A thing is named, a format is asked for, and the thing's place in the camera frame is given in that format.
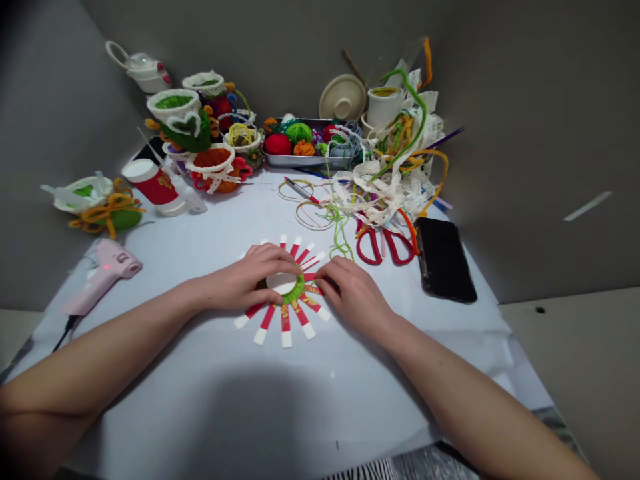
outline plastic bottle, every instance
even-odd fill
[[[189,204],[190,210],[198,213],[206,212],[208,210],[205,201],[200,198],[198,192],[196,192],[181,175],[176,175],[170,168],[165,169],[165,171],[171,179],[171,183],[173,184],[176,192],[178,192],[178,195],[184,198],[184,200]]]

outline orange yarn ball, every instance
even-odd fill
[[[271,117],[265,120],[265,132],[268,134],[275,133],[275,128],[278,126],[278,120]]]
[[[302,155],[304,157],[312,157],[315,155],[315,148],[311,142],[300,140],[293,148],[294,155]]]

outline black phone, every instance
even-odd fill
[[[449,221],[418,218],[415,228],[423,290],[464,303],[478,300],[458,227]]]

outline pink glue gun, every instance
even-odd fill
[[[96,252],[99,266],[89,271],[84,288],[62,306],[62,313],[84,317],[118,279],[130,279],[142,268],[140,260],[113,240],[100,240]]]

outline person's right hand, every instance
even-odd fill
[[[370,339],[383,343],[401,320],[371,276],[351,260],[334,257],[315,274],[316,284],[340,316]],[[333,280],[336,289],[327,279]]]

